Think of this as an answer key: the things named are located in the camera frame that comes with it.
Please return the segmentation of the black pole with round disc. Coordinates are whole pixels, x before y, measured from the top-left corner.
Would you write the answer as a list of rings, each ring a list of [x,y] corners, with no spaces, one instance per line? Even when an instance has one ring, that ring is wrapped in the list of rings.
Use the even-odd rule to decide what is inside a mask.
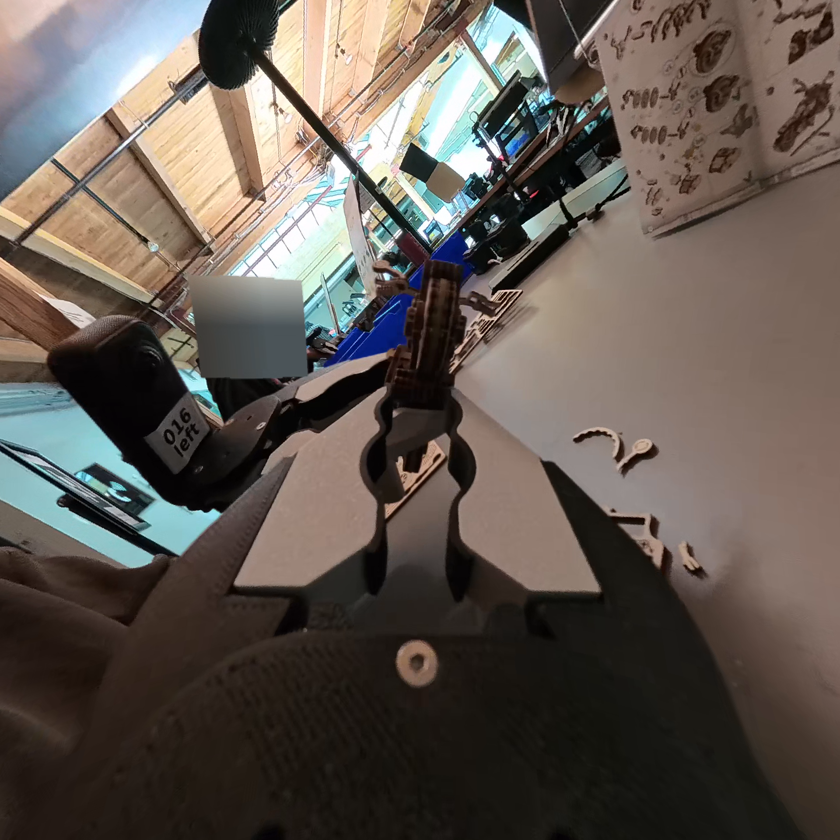
[[[280,16],[290,6],[291,3],[276,1],[210,2],[198,39],[199,63],[205,78],[217,88],[233,91],[243,88],[258,70],[262,71],[333,156],[348,168],[374,202],[413,241],[422,256],[429,257],[429,247],[399,207],[383,193],[269,58]]]

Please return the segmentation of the assembly instruction booklet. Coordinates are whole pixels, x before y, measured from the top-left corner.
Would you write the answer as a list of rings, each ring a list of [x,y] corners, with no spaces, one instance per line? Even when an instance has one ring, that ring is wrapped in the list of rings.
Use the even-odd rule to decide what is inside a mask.
[[[838,2],[617,2],[594,47],[645,235],[838,162]]]

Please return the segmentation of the grey desk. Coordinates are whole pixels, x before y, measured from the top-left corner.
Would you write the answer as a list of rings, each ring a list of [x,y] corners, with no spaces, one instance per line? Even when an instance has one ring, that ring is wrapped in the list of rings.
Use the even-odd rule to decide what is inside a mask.
[[[648,512],[765,772],[838,838],[838,164],[660,239],[632,197],[522,284],[459,389],[595,501]],[[621,475],[612,442],[656,454]],[[689,574],[687,541],[703,568]]]

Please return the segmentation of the curved toothed wooden piece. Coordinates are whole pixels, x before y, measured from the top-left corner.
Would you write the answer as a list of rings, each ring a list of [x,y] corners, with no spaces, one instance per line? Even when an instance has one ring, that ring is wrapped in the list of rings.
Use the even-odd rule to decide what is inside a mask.
[[[623,455],[623,439],[620,433],[609,427],[588,427],[575,434],[572,441],[579,444],[588,438],[595,437],[608,438],[612,442],[612,459],[617,463]]]

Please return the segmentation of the small wooden grid cutout piece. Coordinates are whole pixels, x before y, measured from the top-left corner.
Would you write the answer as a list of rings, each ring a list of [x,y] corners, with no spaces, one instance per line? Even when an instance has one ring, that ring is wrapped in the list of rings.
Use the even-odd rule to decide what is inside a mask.
[[[621,512],[605,507],[605,513],[647,556],[653,566],[665,574],[669,566],[669,551],[658,537],[658,520],[651,513]]]

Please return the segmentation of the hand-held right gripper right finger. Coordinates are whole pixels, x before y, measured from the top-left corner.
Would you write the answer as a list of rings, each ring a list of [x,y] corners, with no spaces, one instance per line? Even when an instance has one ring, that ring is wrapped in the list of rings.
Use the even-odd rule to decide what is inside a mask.
[[[449,404],[446,579],[456,602],[591,601],[602,588],[546,465],[459,390]]]

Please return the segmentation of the beige printed board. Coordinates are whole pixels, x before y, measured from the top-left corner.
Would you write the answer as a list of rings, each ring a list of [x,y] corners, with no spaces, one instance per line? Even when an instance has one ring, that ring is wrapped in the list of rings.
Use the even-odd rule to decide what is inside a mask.
[[[345,189],[342,208],[355,267],[362,281],[366,297],[372,299],[376,295],[374,258],[364,233],[360,191],[353,175],[350,176]]]

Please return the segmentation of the wooden beam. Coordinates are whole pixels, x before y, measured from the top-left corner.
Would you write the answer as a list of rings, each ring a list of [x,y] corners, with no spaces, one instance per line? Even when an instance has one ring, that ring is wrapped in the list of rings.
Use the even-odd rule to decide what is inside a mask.
[[[78,332],[85,340],[97,338],[100,332],[96,319],[74,304],[55,298],[4,259],[1,320],[48,352]]]

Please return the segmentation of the wooden motorcycle model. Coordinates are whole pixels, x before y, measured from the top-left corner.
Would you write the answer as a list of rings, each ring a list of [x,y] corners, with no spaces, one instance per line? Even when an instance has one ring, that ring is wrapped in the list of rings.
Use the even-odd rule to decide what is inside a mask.
[[[384,260],[373,264],[376,289],[386,298],[413,289],[406,276]],[[385,380],[396,406],[438,410],[445,406],[454,376],[449,365],[464,338],[461,311],[463,269],[433,259],[423,264],[421,286],[406,315],[406,344],[390,353]]]

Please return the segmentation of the black flat device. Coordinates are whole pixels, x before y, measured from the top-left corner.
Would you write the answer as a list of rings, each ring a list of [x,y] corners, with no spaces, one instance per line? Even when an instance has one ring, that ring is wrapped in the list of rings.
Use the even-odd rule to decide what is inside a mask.
[[[489,288],[492,295],[514,290],[540,268],[570,238],[565,224],[551,224],[535,238],[521,253],[502,264]]]

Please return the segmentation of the person's dark brown clothing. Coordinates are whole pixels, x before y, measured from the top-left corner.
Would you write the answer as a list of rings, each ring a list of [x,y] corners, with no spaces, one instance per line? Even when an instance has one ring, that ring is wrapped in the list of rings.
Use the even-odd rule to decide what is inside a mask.
[[[88,725],[107,666],[172,564],[1,550],[1,837],[20,838]]]

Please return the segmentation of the black monitor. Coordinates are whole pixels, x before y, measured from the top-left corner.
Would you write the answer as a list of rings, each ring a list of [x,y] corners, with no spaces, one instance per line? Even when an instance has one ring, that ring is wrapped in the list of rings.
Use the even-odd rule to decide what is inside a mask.
[[[595,36],[616,1],[527,1],[535,44],[553,98],[579,104],[604,86]]]

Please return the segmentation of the framed marker sign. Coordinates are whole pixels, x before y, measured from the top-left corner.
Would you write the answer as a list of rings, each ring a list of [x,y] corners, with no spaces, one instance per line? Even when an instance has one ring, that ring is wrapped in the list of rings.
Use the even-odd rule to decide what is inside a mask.
[[[32,448],[2,440],[1,451],[13,462],[60,490],[56,502],[58,507],[150,555],[177,556],[178,552],[147,537],[144,531],[149,524],[120,506],[118,498],[100,491],[96,485],[92,486],[71,474]]]

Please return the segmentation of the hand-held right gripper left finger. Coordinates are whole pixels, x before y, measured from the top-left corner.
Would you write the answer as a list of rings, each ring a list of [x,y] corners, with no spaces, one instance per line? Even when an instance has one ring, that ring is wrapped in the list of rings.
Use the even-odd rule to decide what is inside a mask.
[[[376,487],[387,471],[387,387],[357,406],[377,407],[377,439],[362,469],[325,469],[285,458],[284,472],[255,540],[234,579],[243,595],[303,601],[358,601],[382,588],[387,568],[384,503]]]

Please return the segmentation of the group of wooden part sheets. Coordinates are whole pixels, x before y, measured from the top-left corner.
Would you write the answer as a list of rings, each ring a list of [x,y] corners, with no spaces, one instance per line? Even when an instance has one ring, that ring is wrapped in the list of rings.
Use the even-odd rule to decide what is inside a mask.
[[[494,291],[489,297],[473,290],[460,299],[462,308],[469,308],[477,315],[467,324],[464,338],[454,351],[450,374],[456,374],[474,351],[498,336],[518,310],[521,296],[520,289]]]

